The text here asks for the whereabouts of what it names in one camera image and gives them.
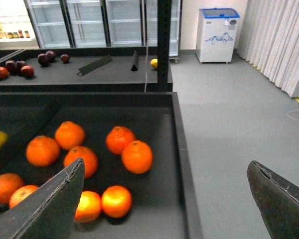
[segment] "gray vinyl flooring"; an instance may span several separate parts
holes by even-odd
[[[246,171],[256,160],[299,187],[299,104],[238,55],[183,54],[171,70],[203,238],[270,239]]]

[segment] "curtain fold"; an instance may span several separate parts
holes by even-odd
[[[249,0],[238,54],[299,97],[299,0]]]

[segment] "refrigerator door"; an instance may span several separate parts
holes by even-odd
[[[148,46],[157,46],[157,0],[147,0]],[[172,1],[169,56],[178,56],[180,0]]]
[[[106,0],[112,47],[142,46],[139,0]]]
[[[69,48],[70,42],[58,0],[26,0],[41,48]]]
[[[99,0],[67,0],[76,47],[106,47]]]

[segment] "black tray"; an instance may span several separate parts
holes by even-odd
[[[202,238],[176,93],[2,93],[0,130],[13,136],[51,101],[60,109],[37,135],[53,137],[63,121],[72,120],[85,129],[84,145],[99,158],[98,171],[86,179],[84,190],[102,194],[109,186],[123,185],[133,195],[126,217],[111,220],[102,214],[88,224],[74,223],[70,238]],[[151,146],[154,163],[148,173],[129,173],[120,157],[106,149],[105,137],[116,125],[129,127]],[[24,147],[0,174],[15,172],[27,184],[40,186],[62,169],[65,154],[52,166],[37,168],[26,161]]]
[[[143,92],[145,87],[145,48],[83,48],[55,49],[58,57],[70,55],[70,63],[63,64],[60,58],[48,67],[41,67],[37,56],[46,50],[25,50],[10,59],[24,60],[35,70],[35,77],[27,80],[22,76],[9,75],[0,81],[0,92]],[[139,54],[139,69],[131,71],[134,58]],[[156,48],[150,48],[148,57],[147,91],[159,91],[157,71],[150,65],[150,60],[157,58]],[[112,62],[79,76],[79,68],[110,55]],[[172,91],[172,77],[169,68],[167,91]]]

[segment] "chest freezer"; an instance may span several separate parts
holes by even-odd
[[[200,9],[196,55],[203,62],[231,62],[239,14],[232,8]]]

